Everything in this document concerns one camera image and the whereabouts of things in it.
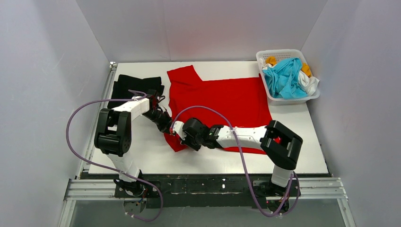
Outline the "red t-shirt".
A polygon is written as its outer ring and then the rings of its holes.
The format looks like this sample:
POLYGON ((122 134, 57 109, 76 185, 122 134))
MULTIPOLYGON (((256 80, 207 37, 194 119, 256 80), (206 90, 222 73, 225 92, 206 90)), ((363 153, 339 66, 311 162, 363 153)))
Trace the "red t-shirt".
POLYGON ((172 118, 185 122, 196 118, 208 127, 225 125, 253 128, 272 120, 260 77, 203 81, 193 66, 167 72, 171 86, 172 118))

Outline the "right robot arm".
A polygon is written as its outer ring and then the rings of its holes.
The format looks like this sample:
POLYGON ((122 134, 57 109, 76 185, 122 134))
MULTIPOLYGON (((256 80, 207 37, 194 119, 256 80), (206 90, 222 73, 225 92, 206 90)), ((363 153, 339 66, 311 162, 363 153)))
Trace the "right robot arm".
POLYGON ((274 163, 271 182, 286 187, 295 170, 303 139, 281 122, 273 120, 266 126, 230 128, 227 125, 206 126, 196 118, 177 121, 171 132, 178 135, 182 144, 198 151, 209 149, 252 148, 263 151, 274 163))

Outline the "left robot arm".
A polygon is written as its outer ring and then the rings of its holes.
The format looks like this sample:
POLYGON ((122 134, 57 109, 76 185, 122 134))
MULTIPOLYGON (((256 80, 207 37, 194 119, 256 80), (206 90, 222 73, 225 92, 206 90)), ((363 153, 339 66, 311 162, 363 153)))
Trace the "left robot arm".
POLYGON ((120 186, 129 186, 141 176, 134 163, 135 156, 129 151, 132 142, 132 122, 145 116, 156 124, 162 133, 169 133, 172 118, 167 110, 159 106, 164 99, 158 91, 149 90, 145 97, 133 96, 132 100, 113 109, 103 108, 99 112, 94 145, 107 155, 119 172, 120 186))

